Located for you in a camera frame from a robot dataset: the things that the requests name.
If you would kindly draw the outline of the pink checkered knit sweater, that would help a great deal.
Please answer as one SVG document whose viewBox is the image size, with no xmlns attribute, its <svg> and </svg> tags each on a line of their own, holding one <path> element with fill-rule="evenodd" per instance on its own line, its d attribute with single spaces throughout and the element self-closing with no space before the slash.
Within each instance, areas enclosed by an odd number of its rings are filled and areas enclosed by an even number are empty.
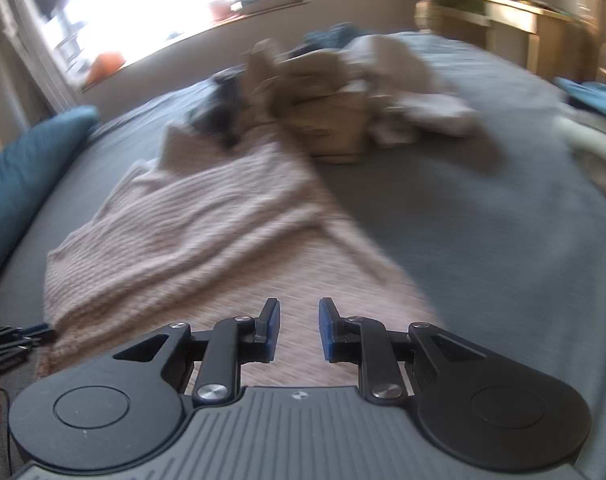
<svg viewBox="0 0 606 480">
<path fill-rule="evenodd" d="M 128 170 L 97 214 L 47 258 L 44 316 L 57 332 L 48 376 L 173 322 L 208 330 L 281 305 L 275 359 L 242 370 L 248 386 L 352 385 L 329 364 L 318 303 L 391 330 L 434 321 L 418 287 L 356 226 L 282 132 L 251 131 L 224 152 L 166 129 L 157 159 Z"/>
</svg>

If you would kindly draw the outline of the teal blue duvet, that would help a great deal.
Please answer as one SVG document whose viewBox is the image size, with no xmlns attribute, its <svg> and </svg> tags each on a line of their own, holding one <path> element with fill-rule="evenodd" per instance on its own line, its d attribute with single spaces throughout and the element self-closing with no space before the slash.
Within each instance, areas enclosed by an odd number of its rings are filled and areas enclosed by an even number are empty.
<svg viewBox="0 0 606 480">
<path fill-rule="evenodd" d="M 99 122 L 96 107 L 72 108 L 0 151 L 0 272 Z"/>
</svg>

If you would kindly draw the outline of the dark plaid garment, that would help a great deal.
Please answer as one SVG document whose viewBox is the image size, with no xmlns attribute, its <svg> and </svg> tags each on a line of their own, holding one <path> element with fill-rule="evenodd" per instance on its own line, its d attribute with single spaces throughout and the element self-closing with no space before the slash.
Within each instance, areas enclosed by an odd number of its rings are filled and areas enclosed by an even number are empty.
<svg viewBox="0 0 606 480">
<path fill-rule="evenodd" d="M 212 87 L 205 98 L 188 114 L 192 129 L 210 136 L 225 150 L 239 142 L 238 118 L 241 112 L 241 78 L 243 70 L 222 70 L 212 77 Z"/>
</svg>

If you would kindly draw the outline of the white beige garment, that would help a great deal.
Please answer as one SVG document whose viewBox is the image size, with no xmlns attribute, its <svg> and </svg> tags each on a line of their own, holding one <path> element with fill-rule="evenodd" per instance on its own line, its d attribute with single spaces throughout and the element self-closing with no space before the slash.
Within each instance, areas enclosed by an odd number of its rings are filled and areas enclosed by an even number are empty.
<svg viewBox="0 0 606 480">
<path fill-rule="evenodd" d="M 478 112 L 401 40 L 360 36 L 342 60 L 365 84 L 368 131 L 381 148 L 415 143 L 422 132 L 465 138 L 480 125 Z"/>
</svg>

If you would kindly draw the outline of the tan brown garment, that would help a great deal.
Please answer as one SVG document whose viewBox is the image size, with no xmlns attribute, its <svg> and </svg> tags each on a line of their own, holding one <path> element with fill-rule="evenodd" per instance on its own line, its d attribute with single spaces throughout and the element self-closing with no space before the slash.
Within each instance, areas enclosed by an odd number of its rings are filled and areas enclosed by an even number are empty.
<svg viewBox="0 0 606 480">
<path fill-rule="evenodd" d="M 329 164 L 357 162 L 366 147 L 366 90 L 337 49 L 288 58 L 276 41 L 254 45 L 240 78 L 239 126 L 274 124 L 309 156 Z"/>
</svg>

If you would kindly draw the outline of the orange object on windowsill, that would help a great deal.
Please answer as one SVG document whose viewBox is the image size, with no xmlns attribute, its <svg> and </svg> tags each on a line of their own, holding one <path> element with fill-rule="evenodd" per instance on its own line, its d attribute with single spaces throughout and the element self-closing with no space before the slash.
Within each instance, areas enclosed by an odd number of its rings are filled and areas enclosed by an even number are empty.
<svg viewBox="0 0 606 480">
<path fill-rule="evenodd" d="M 99 54 L 97 58 L 95 58 L 92 66 L 90 66 L 90 71 L 87 73 L 84 86 L 90 87 L 93 84 L 98 84 L 98 82 L 117 73 L 124 64 L 125 58 L 118 52 Z"/>
</svg>

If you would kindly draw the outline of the dark blue garment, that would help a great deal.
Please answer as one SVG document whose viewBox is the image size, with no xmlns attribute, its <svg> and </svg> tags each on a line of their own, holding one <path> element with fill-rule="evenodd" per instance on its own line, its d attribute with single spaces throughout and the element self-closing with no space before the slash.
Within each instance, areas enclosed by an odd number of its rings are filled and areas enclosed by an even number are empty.
<svg viewBox="0 0 606 480">
<path fill-rule="evenodd" d="M 292 49 L 288 56 L 289 58 L 295 58 L 299 55 L 323 49 L 341 50 L 354 39 L 365 35 L 367 35 L 367 32 L 353 23 L 334 24 L 326 30 L 313 30 L 306 34 L 302 43 Z"/>
</svg>

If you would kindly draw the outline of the wooden desk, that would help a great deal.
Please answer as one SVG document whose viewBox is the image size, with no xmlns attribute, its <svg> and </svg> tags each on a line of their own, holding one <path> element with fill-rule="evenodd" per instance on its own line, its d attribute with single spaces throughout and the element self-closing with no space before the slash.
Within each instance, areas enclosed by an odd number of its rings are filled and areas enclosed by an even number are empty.
<svg viewBox="0 0 606 480">
<path fill-rule="evenodd" d="M 595 47 L 575 16 L 527 0 L 420 0 L 422 32 L 473 44 L 542 79 L 580 80 L 592 69 Z"/>
</svg>

